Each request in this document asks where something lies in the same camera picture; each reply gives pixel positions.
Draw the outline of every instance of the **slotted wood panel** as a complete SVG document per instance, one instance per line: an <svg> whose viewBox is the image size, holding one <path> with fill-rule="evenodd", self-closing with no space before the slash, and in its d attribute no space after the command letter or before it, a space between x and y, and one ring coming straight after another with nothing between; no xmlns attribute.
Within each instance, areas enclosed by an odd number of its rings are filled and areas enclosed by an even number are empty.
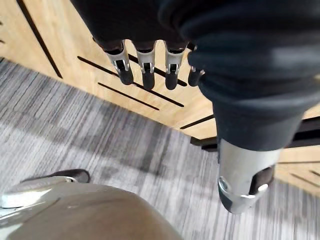
<svg viewBox="0 0 320 240"><path fill-rule="evenodd" d="M275 177L320 197L320 147L284 149L275 168Z"/></svg>
<svg viewBox="0 0 320 240"><path fill-rule="evenodd" d="M57 75L15 0L0 1L0 56L47 76Z"/></svg>

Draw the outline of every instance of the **robotic hand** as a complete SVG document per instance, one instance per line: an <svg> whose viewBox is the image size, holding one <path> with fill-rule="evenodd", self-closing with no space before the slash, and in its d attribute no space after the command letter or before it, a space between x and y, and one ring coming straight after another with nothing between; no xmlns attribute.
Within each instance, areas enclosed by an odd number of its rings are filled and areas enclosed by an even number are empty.
<svg viewBox="0 0 320 240"><path fill-rule="evenodd" d="M272 182L279 154L304 112L320 101L320 82L314 78L320 72L319 1L71 1L110 59L109 43L118 41L119 54L121 40L133 41L142 73L148 73L143 81L148 89L154 85L154 41L172 43L166 45L171 90L181 51L189 41L197 46L188 61L190 74L201 78L189 83L198 83L213 102L220 199L234 214L253 205ZM122 68L115 67L129 71L123 56L124 61L114 60ZM122 82L132 83L132 74L126 76Z"/></svg>

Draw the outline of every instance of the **carpet floor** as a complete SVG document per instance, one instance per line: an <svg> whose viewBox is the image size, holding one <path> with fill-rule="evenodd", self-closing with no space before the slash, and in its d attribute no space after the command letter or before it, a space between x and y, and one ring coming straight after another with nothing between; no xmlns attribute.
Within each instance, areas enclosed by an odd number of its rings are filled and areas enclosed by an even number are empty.
<svg viewBox="0 0 320 240"><path fill-rule="evenodd" d="M217 154L134 112L0 60L0 193L84 168L95 184L134 192L186 240L319 240L320 199L275 181L242 215L219 201Z"/></svg>

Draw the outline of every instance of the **black sleeve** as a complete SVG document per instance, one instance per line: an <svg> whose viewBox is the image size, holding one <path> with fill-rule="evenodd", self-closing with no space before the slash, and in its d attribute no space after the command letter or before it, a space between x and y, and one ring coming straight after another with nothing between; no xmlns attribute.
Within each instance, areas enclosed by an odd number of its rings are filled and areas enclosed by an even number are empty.
<svg viewBox="0 0 320 240"><path fill-rule="evenodd" d="M320 101L320 1L167 0L159 21L197 45L189 64L217 130L255 151L283 148Z"/></svg>

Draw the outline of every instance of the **black slot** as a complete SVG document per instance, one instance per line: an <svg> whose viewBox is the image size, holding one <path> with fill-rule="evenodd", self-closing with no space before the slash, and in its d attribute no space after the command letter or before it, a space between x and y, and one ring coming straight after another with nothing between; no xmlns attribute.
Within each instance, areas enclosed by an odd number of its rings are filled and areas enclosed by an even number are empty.
<svg viewBox="0 0 320 240"><path fill-rule="evenodd" d="M133 55L131 55L131 54L129 54L129 59L132 61L132 62L135 62L136 64L139 64L139 61L138 61L138 58L137 57L135 57L135 56L133 56ZM159 68L154 68L154 73L156 73L156 74L159 74L160 76L162 76L162 77L166 77L166 73L164 72L164 71L162 71L162 70L160 70ZM180 86L183 86L183 87L186 87L187 86L187 83L186 82L184 82L184 81L182 81L182 80L180 80L180 79L178 79L178 84L180 85Z"/></svg>
<svg viewBox="0 0 320 240"><path fill-rule="evenodd" d="M147 106L147 107L149 107L149 108L152 108L152 109L157 110L157 111L160 110L159 108L157 108L157 107L155 107L155 106L152 106L152 105L150 105L150 104L148 104L148 103L145 103L145 102L143 102L143 101L141 101L141 100L139 100L139 99L136 99L136 98L134 98L134 97L132 97L132 96L129 96L129 95L127 95L127 94L125 94L125 93L123 93L123 92L121 92L121 91L118 91L118 90L116 90L116 89L114 89L114 88L112 88L112 87L109 87L109 86L107 86L107 85L104 85L104 84L102 84L101 82L98 82L98 84L99 84L100 86L106 88L106 89L109 89L109 90L111 90L111 91L114 91L114 92L116 92L117 94L120 94L120 95L122 95L122 96L125 96L125 97L127 97L127 98L129 98L129 99L132 99L132 100L134 100L134 101L136 101L136 102L138 102L138 103L141 103L141 104L143 104L143 105L145 105L145 106Z"/></svg>
<svg viewBox="0 0 320 240"><path fill-rule="evenodd" d="M320 145L320 129L297 132L287 148L308 147Z"/></svg>
<svg viewBox="0 0 320 240"><path fill-rule="evenodd" d="M312 186L314 186L314 187L316 187L316 188L320 188L320 185L318 185L318 184L316 184L316 183L314 183L314 182L312 182L312 181L309 181L309 180L307 180L307 179L304 179L303 177L300 177L300 176L298 176L298 175L295 175L294 173L290 173L293 177L295 177L295 178L297 178L297 179L300 179L300 180L302 180L302 181L304 181L304 182L306 182L306 183L308 183L308 184L311 184Z"/></svg>
<svg viewBox="0 0 320 240"><path fill-rule="evenodd" d="M184 125L184 126L180 127L180 129L187 129L187 128L190 128L190 127L192 127L192 126L194 126L194 125L203 123L203 122L205 122L205 121L208 121L208 120L214 119L214 118L215 118L215 116L212 114L212 115L210 115L210 116L206 116L206 117L201 118L201 119L199 119L199 120L197 120L197 121L194 121L194 122L191 122L191 123L189 123L189 124L187 124L187 125Z"/></svg>
<svg viewBox="0 0 320 240"><path fill-rule="evenodd" d="M142 90L145 90L145 91L147 91L147 92L149 92L149 93L151 93L151 94L153 94L153 95L155 95L155 96L157 96L157 97L159 97L159 98L162 98L162 99L164 99L164 100L166 100L166 101L168 101L168 102L170 102L170 103L172 103L172 104L175 104L175 105L177 105L177 106L179 106L179 107L184 107L184 105L183 104L181 104L180 102L177 102L177 101L175 101L175 100L173 100L173 99L171 99L171 98L168 98L168 97L166 97L166 96L164 96L164 95L161 95L160 93L157 93L156 91L152 91L152 90L147 90L147 89L145 89L144 88L144 86L142 86L142 85L140 85L140 84L138 84L138 83L136 83L136 82L134 82L133 83L135 86L137 86L138 88L140 88L140 89L142 89Z"/></svg>
<svg viewBox="0 0 320 240"><path fill-rule="evenodd" d="M314 175L316 175L316 176L320 177L320 173L318 173L318 172L316 172L316 171L310 170L310 173L312 173L312 174L314 174Z"/></svg>
<svg viewBox="0 0 320 240"><path fill-rule="evenodd" d="M77 56L77 58L78 58L80 61L82 61L82 62L84 62L84 63L86 63L86 64L91 65L92 67L95 67L95 68L97 68L97 69L100 69L101 71L104 71L104 72L108 73L108 74L111 74L111 75L114 75L114 76L119 77L119 75L116 74L115 72L110 71L110 70L104 68L103 66L100 66L100 65L98 65L98 64L96 64L96 63L94 63L94 62L92 62L92 61L89 61L89 60L87 60L87 59L85 59L85 58L83 58L83 57L81 57L81 56Z"/></svg>
<svg viewBox="0 0 320 240"><path fill-rule="evenodd" d="M18 5L19 5L19 7L20 7L20 9L21 9L26 21L28 22L31 30L33 31L34 36L36 37L38 43L40 44L44 54L46 55L47 59L50 62L52 68L54 69L54 71L57 74L57 76L62 79L63 77L62 77L62 75L61 75L61 73L60 73L60 71L59 71L54 59L52 58L52 56L51 56L51 54L50 54L50 52L49 52L49 50L48 50L43 38L41 37L40 32L38 31L37 26L36 26L35 22L33 21L33 19L31 17L30 13L29 13L24 1L23 0L16 0L16 2L18 3Z"/></svg>
<svg viewBox="0 0 320 240"><path fill-rule="evenodd" d="M277 164L320 164L320 161L286 161Z"/></svg>
<svg viewBox="0 0 320 240"><path fill-rule="evenodd" d="M97 69L100 69L101 71L104 71L104 72L108 73L108 74L111 74L111 75L114 75L114 76L119 77L119 75L116 74L115 72L110 71L110 70L104 68L103 66L100 66L100 65L98 65L98 64L96 64L96 63L94 63L94 62L92 62L92 61L89 61L89 60L87 60L87 59L85 59L85 58L83 58L83 57L81 57L81 56L77 56L77 58L78 58L80 61L82 61L82 62L84 62L84 63L86 63L86 64L91 65L92 67L95 67L95 68L97 68ZM144 86L142 86L142 85L140 85L140 84L138 84L138 83L136 83L136 82L134 82L133 84L134 84L135 86L137 86L138 88L140 88L140 89L142 89L142 90L144 90L144 91L146 91L146 92L148 92L148 93L151 93L151 94L153 94L153 95L155 95L155 96L157 96L157 97L159 97L159 98L162 98L162 99L164 99L164 100L166 100L166 101L168 101L168 102L170 102L170 103L172 103L172 104L175 104L175 105L177 105L177 106L179 106L179 107L182 107L182 108L184 107L184 105L181 104L180 102L177 102L177 101L175 101L175 100L173 100L173 99L171 99L171 98L168 98L168 97L166 97L166 96L164 96L164 95L162 95L162 94L160 94L160 93L157 93L157 92L155 92L155 91L147 90L147 89L144 88Z"/></svg>

